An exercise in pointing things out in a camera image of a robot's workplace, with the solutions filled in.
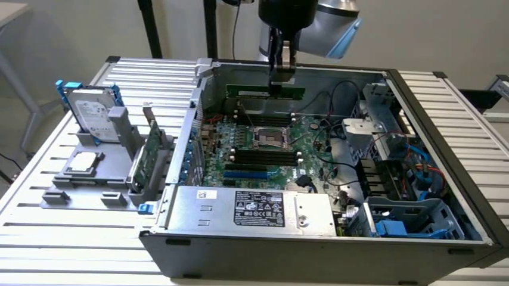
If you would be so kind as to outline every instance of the power supply label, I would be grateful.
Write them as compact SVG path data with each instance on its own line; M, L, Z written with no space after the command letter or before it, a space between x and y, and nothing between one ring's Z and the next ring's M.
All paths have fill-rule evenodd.
M243 226L284 227L284 204L280 192L235 192L232 222Z

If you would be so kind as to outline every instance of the metal slatted platform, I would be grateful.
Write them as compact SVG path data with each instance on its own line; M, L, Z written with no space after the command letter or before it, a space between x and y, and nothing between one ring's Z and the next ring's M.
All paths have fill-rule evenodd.
M183 107L195 88L195 65L191 61L120 59L116 64L104 65L92 84L109 85L115 82L120 86L131 120L139 124L141 133L147 134L148 126L145 120L137 118L141 116L140 105L152 102L161 127L177 136ZM454 95L447 93L450 88L439 86L442 82L433 74L404 73L403 76L419 85L420 100L451 102L454 108L463 106L459 100L453 101ZM431 110L450 114L449 110ZM491 160L466 157L473 154L501 156L503 150L482 134L483 128L477 127L469 112L454 111L459 117L433 117L433 120L438 120L435 123L441 122L437 124L443 124L441 128L451 134L447 142L459 150L458 154L465 154L462 161L473 168L471 174L481 174L477 180L482 182L478 183L482 192L509 225L509 194L502 180L507 175L503 171L507 162L498 157ZM469 126L465 129L474 130L469 134L478 136L466 140L453 136L461 131L455 129L463 128L455 122L465 123ZM153 217L139 216L135 212L41 209L40 196L77 144L76 131L72 115L66 114L0 201L0 284L287 285L169 279L159 273L137 239L137 229L149 227ZM483 153L471 153L470 149ZM493 175L493 180L485 180L482 175ZM507 269L509 260L487 269L461 269L433 286L503 286L509 283Z
M509 218L509 146L447 79L400 72L434 125L501 219ZM400 113L408 129L408 121Z

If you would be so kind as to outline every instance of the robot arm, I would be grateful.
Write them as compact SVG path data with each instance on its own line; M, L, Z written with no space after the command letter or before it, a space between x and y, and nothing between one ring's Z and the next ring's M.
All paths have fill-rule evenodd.
M295 73L295 36L311 25L318 0L259 0L258 16L268 25L268 92L272 82L287 82Z
M362 20L355 0L258 0L258 16L264 23L260 52L270 65L268 92L278 93L295 73L296 51L342 58Z

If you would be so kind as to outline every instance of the white wall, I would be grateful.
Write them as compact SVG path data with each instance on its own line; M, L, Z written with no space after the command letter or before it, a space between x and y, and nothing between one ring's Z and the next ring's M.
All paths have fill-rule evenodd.
M28 92L56 98L57 79L88 82L108 55L149 57L136 0L21 0L30 11L0 37ZM0 75L0 97L13 97Z
M37 98L53 98L53 82L87 82L108 55L149 57L136 0L21 0L32 11L13 22L0 49ZM439 70L462 88L482 88L509 74L507 0L358 0L364 24L339 64ZM163 53L205 56L201 0L153 0ZM240 8L236 57L258 56L256 4ZM219 56L231 56L235 8L217 7ZM334 63L298 55L307 63ZM12 96L0 77L0 97Z

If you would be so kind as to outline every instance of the sticker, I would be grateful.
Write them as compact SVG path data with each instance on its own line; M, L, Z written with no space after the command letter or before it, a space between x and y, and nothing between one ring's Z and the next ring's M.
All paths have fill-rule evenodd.
M119 141L113 123L108 118L108 109L95 101L76 100L77 113L84 128L100 141Z
M232 221L243 226L284 227L283 193L235 192Z
M209 200L215 200L217 198L217 191L213 189L199 189L196 198L208 198Z

